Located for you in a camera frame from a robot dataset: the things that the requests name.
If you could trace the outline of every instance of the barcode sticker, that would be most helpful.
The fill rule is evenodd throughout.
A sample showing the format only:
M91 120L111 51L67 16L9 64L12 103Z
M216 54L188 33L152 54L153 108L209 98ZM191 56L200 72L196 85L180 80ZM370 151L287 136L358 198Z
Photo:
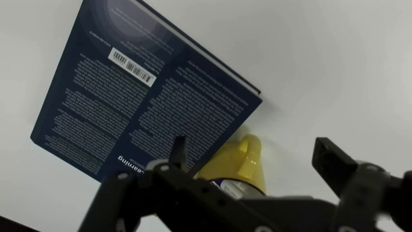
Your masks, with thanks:
M108 59L127 71L130 74L144 82L147 86L153 86L156 77L149 71L147 71L144 67L138 64L136 62L131 60L129 56L126 56L124 53L117 50L116 47L112 47L111 54L108 55Z

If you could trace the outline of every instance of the yellow cup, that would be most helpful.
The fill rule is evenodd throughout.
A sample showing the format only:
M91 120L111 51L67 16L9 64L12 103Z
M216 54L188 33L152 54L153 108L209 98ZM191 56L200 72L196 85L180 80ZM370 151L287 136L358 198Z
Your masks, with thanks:
M256 192L265 194L267 188L260 162L260 151L261 144L259 138L251 134L243 136L239 143L225 143L201 169L198 178L219 183L218 185L224 184L220 185L224 189L237 188L246 196L258 196Z

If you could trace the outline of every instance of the book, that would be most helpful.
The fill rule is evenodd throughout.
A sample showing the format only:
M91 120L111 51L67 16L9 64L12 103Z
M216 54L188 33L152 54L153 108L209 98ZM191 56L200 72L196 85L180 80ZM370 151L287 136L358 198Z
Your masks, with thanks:
M31 134L97 180L187 138L194 174L260 91L142 0L84 0Z

